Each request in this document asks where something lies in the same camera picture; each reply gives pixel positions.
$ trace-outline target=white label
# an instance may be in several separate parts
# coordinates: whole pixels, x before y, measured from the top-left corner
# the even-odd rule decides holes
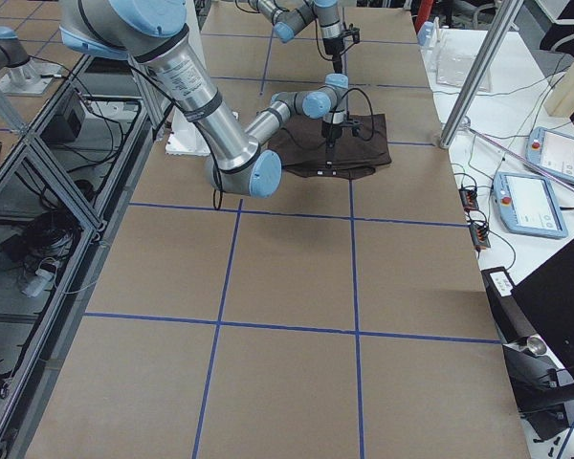
[[[509,176],[507,180],[519,225],[556,231],[555,214],[548,202],[544,182],[537,178],[514,176]]]
[[[204,79],[191,59],[186,58],[176,67],[158,73],[157,77],[177,100],[185,100],[204,83]]]
[[[574,177],[574,139],[546,131],[541,165]]]
[[[508,277],[506,277],[504,272],[491,273],[490,277],[491,280],[494,281],[500,295],[510,296],[510,293],[513,291],[513,285],[510,283],[510,280],[508,280]]]

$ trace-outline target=blue and white device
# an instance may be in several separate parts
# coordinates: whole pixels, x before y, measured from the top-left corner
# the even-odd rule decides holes
[[[543,127],[529,136],[527,161],[574,185],[574,137]]]
[[[567,236],[551,182],[538,175],[499,172],[494,178],[499,216],[510,232],[561,239]]]

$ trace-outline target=black monitor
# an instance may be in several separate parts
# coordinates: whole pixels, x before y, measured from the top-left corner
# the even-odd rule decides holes
[[[512,295],[574,378],[574,239],[522,280]]]

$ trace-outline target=white table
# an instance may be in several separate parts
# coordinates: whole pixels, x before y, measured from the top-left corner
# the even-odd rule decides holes
[[[464,55],[475,55],[482,40],[484,31],[458,31],[443,30],[442,46],[444,49],[454,48],[460,50]],[[430,56],[430,52],[423,51],[424,59]],[[457,88],[436,83],[436,72],[431,61],[427,62],[428,79],[430,87],[434,91],[434,102],[441,121],[448,118],[457,95],[447,95],[440,92],[457,93]],[[534,119],[538,113],[538,107],[545,99],[541,94],[546,94],[549,84],[543,80],[543,74],[538,68],[534,58],[530,55],[523,40],[518,33],[508,33],[504,43],[497,53],[491,70],[491,92],[479,92],[472,107],[468,112],[471,119],[472,128],[478,132],[498,137],[508,136],[528,136],[534,126]],[[510,95],[497,95],[493,97],[483,96],[484,94],[508,93],[515,89],[532,85],[531,88],[516,91]],[[544,127],[561,126],[558,130],[574,136],[574,126],[568,119],[553,118],[548,116],[544,108],[540,110],[536,125]],[[500,171],[516,171],[531,173],[522,163],[515,159],[507,158],[500,164],[501,153],[494,147],[481,139],[476,139],[474,144],[474,154],[471,161],[480,172],[477,172],[468,165],[468,160],[473,147],[472,134],[460,133],[455,138],[450,148],[452,162],[455,164],[455,172],[465,172],[472,175],[479,186],[489,186],[491,180],[487,174],[493,177],[499,167]],[[516,137],[513,139],[498,140],[504,146],[509,146],[515,152],[524,154],[527,143],[526,137]],[[461,183],[461,176],[455,177]],[[470,185],[468,178],[464,180],[464,185]],[[574,194],[564,190],[561,186],[553,186],[559,199],[560,205],[564,207],[574,207]],[[510,270],[510,275],[516,283],[534,271],[541,263],[557,252],[567,242],[574,238],[574,210],[565,211],[563,218],[567,225],[569,235],[560,240],[553,240],[540,237],[523,236],[510,233],[499,220],[495,204],[489,199],[489,188],[481,188],[478,191],[478,202],[481,210],[489,217],[492,231],[504,237],[514,247],[517,258],[514,266]],[[481,270],[496,266],[508,267],[513,254],[508,245],[494,235],[490,236],[492,247],[482,251],[478,260]],[[533,434],[528,423],[523,423],[528,439]],[[546,457],[547,452],[552,447],[552,441],[545,444],[530,443],[532,457]],[[563,458],[574,456],[574,434],[569,445],[563,454]]]

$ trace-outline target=control panel screen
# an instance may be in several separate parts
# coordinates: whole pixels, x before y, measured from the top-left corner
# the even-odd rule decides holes
[[[506,179],[520,226],[540,230],[558,230],[544,181],[514,176]]]
[[[545,131],[541,166],[574,177],[574,139]]]

